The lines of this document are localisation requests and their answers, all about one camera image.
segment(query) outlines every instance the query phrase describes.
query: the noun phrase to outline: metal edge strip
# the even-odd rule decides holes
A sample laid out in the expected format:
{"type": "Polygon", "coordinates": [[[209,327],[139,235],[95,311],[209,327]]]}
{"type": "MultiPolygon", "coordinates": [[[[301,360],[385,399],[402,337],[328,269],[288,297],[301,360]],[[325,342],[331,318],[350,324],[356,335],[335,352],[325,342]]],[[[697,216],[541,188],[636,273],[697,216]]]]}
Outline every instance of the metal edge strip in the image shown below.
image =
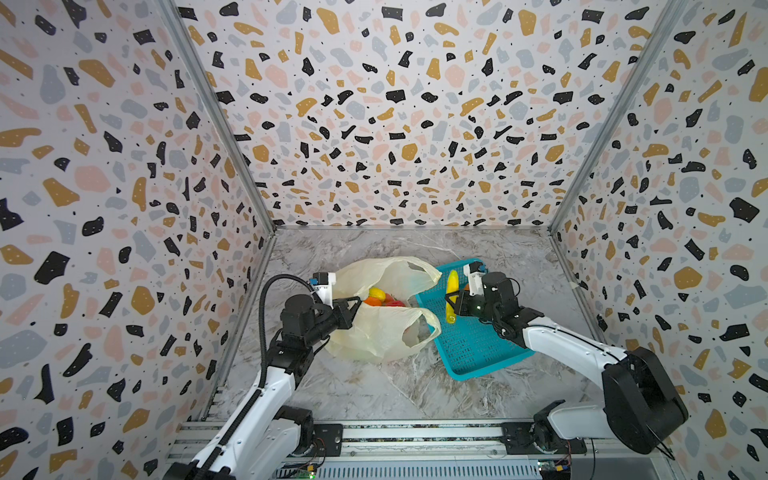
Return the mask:
{"type": "Polygon", "coordinates": [[[237,175],[242,180],[243,188],[250,198],[253,208],[256,209],[262,225],[267,231],[267,235],[272,237],[275,230],[274,223],[266,210],[266,205],[261,200],[259,189],[253,182],[253,177],[251,177],[250,171],[245,165],[243,154],[237,146],[234,134],[232,133],[232,130],[230,130],[229,122],[227,122],[227,119],[219,108],[219,102],[216,99],[214,89],[211,87],[210,83],[208,83],[203,64],[200,62],[200,58],[197,56],[196,50],[192,45],[192,39],[186,33],[187,29],[184,27],[184,22],[181,20],[181,15],[179,15],[179,9],[176,6],[176,2],[174,0],[155,0],[155,4],[160,9],[161,17],[168,27],[174,44],[178,48],[179,57],[187,66],[187,71],[200,95],[200,101],[203,102],[203,106],[208,110],[211,122],[219,133],[224,148],[235,166],[237,175]]]}
{"type": "Polygon", "coordinates": [[[552,235],[549,236],[549,242],[552,245],[554,254],[558,257],[560,268],[563,269],[566,278],[568,278],[568,283],[571,285],[571,291],[576,297],[576,303],[578,304],[579,310],[581,310],[581,314],[584,316],[584,320],[587,322],[587,327],[589,327],[592,338],[598,342],[605,343],[605,335],[603,334],[603,330],[598,326],[598,323],[595,320],[595,315],[592,313],[592,309],[589,307],[587,296],[584,295],[584,290],[579,286],[573,270],[571,270],[571,268],[568,266],[567,259],[565,258],[565,252],[562,250],[560,243],[552,235]]]}
{"type": "Polygon", "coordinates": [[[565,198],[560,203],[558,211],[554,213],[552,222],[549,224],[549,230],[551,233],[560,230],[560,227],[565,222],[565,218],[569,215],[571,207],[578,198],[578,194],[581,188],[587,183],[589,174],[594,167],[598,164],[600,156],[605,150],[608,142],[611,141],[611,137],[616,131],[616,127],[624,118],[624,114],[627,112],[630,103],[634,100],[635,95],[640,92],[640,87],[645,79],[650,67],[656,62],[656,58],[667,43],[674,26],[683,14],[683,10],[687,5],[686,0],[669,0],[659,14],[659,18],[656,21],[653,32],[651,33],[650,40],[645,44],[643,52],[635,65],[634,70],[630,74],[626,85],[621,89],[616,103],[608,112],[608,116],[605,119],[600,133],[592,142],[592,146],[587,152],[587,156],[584,163],[576,172],[576,176],[571,182],[571,186],[565,193],[565,198]]]}
{"type": "Polygon", "coordinates": [[[535,225],[487,225],[477,227],[446,227],[444,225],[278,225],[277,230],[445,230],[445,231],[467,231],[467,230],[547,230],[546,225],[537,227],[535,225]]]}
{"type": "Polygon", "coordinates": [[[224,354],[221,356],[220,364],[222,365],[222,368],[219,369],[216,373],[216,377],[214,378],[214,387],[210,391],[210,398],[206,401],[205,408],[200,413],[200,417],[198,419],[205,420],[205,418],[208,417],[208,412],[210,411],[210,407],[214,402],[214,398],[216,397],[219,386],[227,381],[227,377],[229,376],[230,370],[232,369],[232,362],[235,360],[237,350],[240,348],[240,341],[243,339],[245,325],[248,323],[248,319],[252,315],[253,308],[256,305],[258,299],[257,291],[259,290],[261,281],[264,278],[266,266],[270,262],[270,257],[272,256],[272,250],[275,247],[275,242],[277,242],[277,236],[272,235],[266,242],[264,248],[259,250],[259,253],[262,254],[262,257],[256,267],[253,280],[250,283],[250,290],[248,290],[248,294],[245,299],[245,305],[237,316],[237,325],[235,325],[235,330],[232,332],[231,340],[229,341],[227,348],[224,350],[224,354]]]}

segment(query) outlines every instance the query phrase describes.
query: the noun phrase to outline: terrazzo pattern wallpaper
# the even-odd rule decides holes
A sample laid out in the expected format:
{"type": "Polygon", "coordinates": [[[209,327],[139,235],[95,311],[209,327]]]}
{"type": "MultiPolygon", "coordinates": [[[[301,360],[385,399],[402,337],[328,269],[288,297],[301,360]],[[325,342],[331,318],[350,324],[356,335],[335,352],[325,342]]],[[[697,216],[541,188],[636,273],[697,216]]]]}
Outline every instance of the terrazzo pattern wallpaper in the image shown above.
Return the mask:
{"type": "Polygon", "coordinates": [[[260,255],[153,8],[0,3],[0,477],[160,478],[260,255]]]}
{"type": "Polygon", "coordinates": [[[654,350],[696,480],[768,476],[768,2],[688,2],[556,233],[609,342],[654,350]]]}
{"type": "Polygon", "coordinates": [[[544,225],[662,0],[179,0],[276,224],[544,225]]]}

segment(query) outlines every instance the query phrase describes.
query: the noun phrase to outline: terrazzo wall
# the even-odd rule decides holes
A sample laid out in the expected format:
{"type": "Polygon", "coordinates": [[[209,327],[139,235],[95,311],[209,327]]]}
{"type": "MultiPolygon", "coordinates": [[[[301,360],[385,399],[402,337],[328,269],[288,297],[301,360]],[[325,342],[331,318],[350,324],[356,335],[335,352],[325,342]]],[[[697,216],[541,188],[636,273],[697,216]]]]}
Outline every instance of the terrazzo wall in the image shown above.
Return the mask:
{"type": "Polygon", "coordinates": [[[768,2],[689,2],[557,238],[614,345],[653,349],[688,478],[768,476],[768,2]]]}
{"type": "Polygon", "coordinates": [[[260,255],[153,8],[0,3],[0,477],[160,478],[260,255]]]}
{"type": "Polygon", "coordinates": [[[179,0],[276,224],[548,224],[666,2],[179,0]]]}

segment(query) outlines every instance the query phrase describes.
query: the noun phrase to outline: teal plastic basket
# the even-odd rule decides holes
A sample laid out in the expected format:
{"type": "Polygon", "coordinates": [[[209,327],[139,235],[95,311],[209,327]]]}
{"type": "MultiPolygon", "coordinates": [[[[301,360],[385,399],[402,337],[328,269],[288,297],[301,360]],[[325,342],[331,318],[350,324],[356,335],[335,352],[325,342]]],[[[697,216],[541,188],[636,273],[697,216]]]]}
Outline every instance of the teal plastic basket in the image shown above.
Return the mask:
{"type": "Polygon", "coordinates": [[[437,266],[443,274],[440,281],[415,296],[419,306],[430,309],[440,319],[442,333],[435,344],[448,374],[459,382],[504,369],[535,353],[498,338],[493,326],[480,323],[477,317],[457,316],[453,324],[445,321],[445,288],[451,270],[456,270],[458,284],[464,288],[467,284],[464,265],[476,261],[482,260],[471,258],[437,266]]]}

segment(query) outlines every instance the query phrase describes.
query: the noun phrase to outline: black mounting plate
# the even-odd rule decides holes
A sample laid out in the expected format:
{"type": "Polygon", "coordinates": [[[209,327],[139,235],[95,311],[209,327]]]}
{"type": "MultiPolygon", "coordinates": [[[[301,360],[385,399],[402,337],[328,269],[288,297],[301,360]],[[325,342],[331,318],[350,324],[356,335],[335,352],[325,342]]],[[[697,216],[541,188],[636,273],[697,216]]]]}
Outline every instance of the black mounting plate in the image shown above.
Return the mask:
{"type": "Polygon", "coordinates": [[[316,423],[315,439],[321,439],[317,442],[319,450],[317,458],[339,457],[341,456],[341,442],[344,440],[344,425],[340,423],[316,423]]]}
{"type": "MultiPolygon", "coordinates": [[[[536,447],[533,445],[533,434],[531,433],[531,426],[533,422],[508,422],[502,423],[502,443],[507,449],[507,455],[540,455],[536,447]]],[[[557,447],[557,451],[552,455],[567,455],[568,454],[568,442],[571,443],[571,453],[582,454],[587,453],[587,445],[584,440],[572,439],[563,440],[555,439],[553,447],[557,447]]]]}

